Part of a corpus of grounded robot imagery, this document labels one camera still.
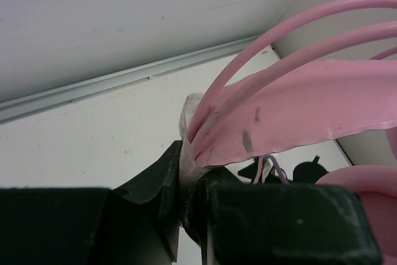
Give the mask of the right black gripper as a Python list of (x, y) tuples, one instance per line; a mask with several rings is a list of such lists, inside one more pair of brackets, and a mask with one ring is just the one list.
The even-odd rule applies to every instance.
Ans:
[[(292, 172), (292, 179), (289, 179), (283, 171), (284, 177), (287, 179), (289, 183), (316, 183), (321, 177), (328, 173), (328, 171), (319, 163), (320, 156), (316, 155), (313, 160), (305, 161), (298, 165), (296, 165)], [(254, 178), (257, 174), (257, 168), (259, 164), (259, 157), (254, 158), (254, 162), (249, 166), (244, 167), (238, 171), (238, 175), (244, 178), (248, 178), (250, 183), (252, 184)], [(262, 170), (261, 175), (259, 176), (259, 183), (282, 183), (280, 177), (276, 173), (275, 168), (269, 164), (268, 161), (264, 163), (264, 166), (270, 166), (270, 173), (264, 177), (265, 169)]]

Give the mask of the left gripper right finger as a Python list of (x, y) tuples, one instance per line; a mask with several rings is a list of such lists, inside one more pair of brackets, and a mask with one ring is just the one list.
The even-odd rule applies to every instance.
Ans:
[(203, 175), (181, 217), (204, 264), (381, 264), (359, 196), (332, 184), (251, 185)]

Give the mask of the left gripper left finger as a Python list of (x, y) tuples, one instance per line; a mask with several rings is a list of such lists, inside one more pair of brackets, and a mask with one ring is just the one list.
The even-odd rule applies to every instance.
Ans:
[(1, 189), (1, 263), (175, 262), (181, 148), (115, 189)]

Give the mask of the pink headphones with cable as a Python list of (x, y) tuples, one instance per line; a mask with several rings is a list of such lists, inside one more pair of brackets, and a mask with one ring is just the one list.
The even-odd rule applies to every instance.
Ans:
[[(275, 154), (299, 146), (355, 135), (386, 132), (396, 149), (395, 49), (367, 60), (329, 60), (357, 45), (396, 37), (396, 22), (361, 27), (328, 38), (281, 59), (236, 83), (230, 79), (255, 55), (293, 30), (334, 14), (396, 7), (396, 0), (338, 0), (291, 17), (252, 42), (216, 77), (204, 94), (191, 94), (181, 112), (183, 146), (179, 161), (183, 206), (197, 181), (210, 170), (238, 171), (259, 157), (257, 174), (271, 164), (282, 184)], [(382, 252), (381, 264), (396, 263), (396, 169), (359, 165), (328, 171), (314, 184), (355, 192)]]

